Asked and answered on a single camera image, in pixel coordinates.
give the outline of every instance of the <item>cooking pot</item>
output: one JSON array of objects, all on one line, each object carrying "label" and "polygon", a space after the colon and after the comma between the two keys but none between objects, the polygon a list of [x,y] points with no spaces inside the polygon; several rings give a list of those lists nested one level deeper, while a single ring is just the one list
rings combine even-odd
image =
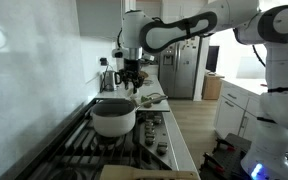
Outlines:
[{"label": "cooking pot", "polygon": [[126,99],[108,99],[93,107],[95,131],[105,137],[118,137],[131,131],[135,125],[136,111],[143,105],[167,99],[167,96],[145,101],[135,106]]}]

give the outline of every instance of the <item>stainless steel refrigerator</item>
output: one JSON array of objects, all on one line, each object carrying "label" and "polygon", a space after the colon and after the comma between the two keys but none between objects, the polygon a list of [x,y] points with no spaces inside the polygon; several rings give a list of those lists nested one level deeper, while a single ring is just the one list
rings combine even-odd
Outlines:
[{"label": "stainless steel refrigerator", "polygon": [[170,45],[160,54],[159,81],[170,98],[193,99],[200,38]]}]

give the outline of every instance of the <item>stove burner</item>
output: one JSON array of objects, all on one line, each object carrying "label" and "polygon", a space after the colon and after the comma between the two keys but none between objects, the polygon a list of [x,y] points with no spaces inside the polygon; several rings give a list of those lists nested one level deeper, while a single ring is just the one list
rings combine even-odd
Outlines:
[{"label": "stove burner", "polygon": [[118,147],[122,144],[122,137],[104,137],[97,135],[91,144],[91,149],[94,150],[97,146],[102,151],[105,147],[107,150],[112,150],[114,147]]},{"label": "stove burner", "polygon": [[63,170],[59,170],[58,172],[54,173],[54,176],[50,177],[51,180],[86,180],[86,176],[83,173],[75,170],[74,168],[65,168]]}]

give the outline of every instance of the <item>kitchen counter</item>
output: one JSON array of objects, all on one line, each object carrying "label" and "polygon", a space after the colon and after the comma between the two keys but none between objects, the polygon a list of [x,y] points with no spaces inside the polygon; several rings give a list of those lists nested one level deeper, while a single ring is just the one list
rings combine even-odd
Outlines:
[{"label": "kitchen counter", "polygon": [[[162,87],[157,79],[156,75],[150,75],[146,80],[152,80],[153,84],[146,86],[143,85],[140,88],[139,96],[136,98],[139,102],[142,95],[148,95],[151,93],[160,93],[164,95]],[[127,92],[122,88],[118,88],[114,92],[103,92],[99,93],[95,99],[109,99],[109,98],[125,98],[129,99]],[[195,167],[194,161],[191,157],[191,154],[188,151],[188,148],[183,139],[182,133],[177,125],[176,119],[170,110],[170,106],[167,100],[162,101],[160,104],[153,104],[151,108],[140,108],[139,111],[165,111],[163,112],[163,117],[166,120],[165,124],[170,136],[171,146],[174,151],[176,163],[178,170],[180,171],[194,171],[198,174],[198,171]]]},{"label": "kitchen counter", "polygon": [[266,84],[265,79],[222,79],[222,81],[240,87],[241,93],[247,92],[248,96],[257,97],[267,92],[267,87],[261,86],[261,84]]},{"label": "kitchen counter", "polygon": [[[135,98],[136,102],[139,104],[141,101],[142,96],[147,96],[152,93],[159,93],[161,95],[165,95],[163,89],[157,79],[156,75],[150,75],[145,80],[151,81],[152,84],[150,85],[143,85],[141,88],[138,89],[139,94]],[[121,84],[116,91],[108,92],[103,91],[102,93],[98,93],[95,96],[95,99],[112,99],[112,98],[122,98],[122,99],[130,99],[128,95],[129,90],[124,89],[124,84]],[[170,106],[168,105],[167,101],[161,101],[159,104],[153,104],[150,108],[141,107],[138,111],[170,111]]]}]

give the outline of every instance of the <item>kettle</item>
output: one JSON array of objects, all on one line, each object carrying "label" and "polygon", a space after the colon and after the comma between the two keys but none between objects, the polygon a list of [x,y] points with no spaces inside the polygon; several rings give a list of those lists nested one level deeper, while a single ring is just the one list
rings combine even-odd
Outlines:
[{"label": "kettle", "polygon": [[102,81],[103,81],[102,89],[104,91],[115,91],[116,90],[115,73],[116,73],[115,71],[103,72],[103,74],[102,74]]}]

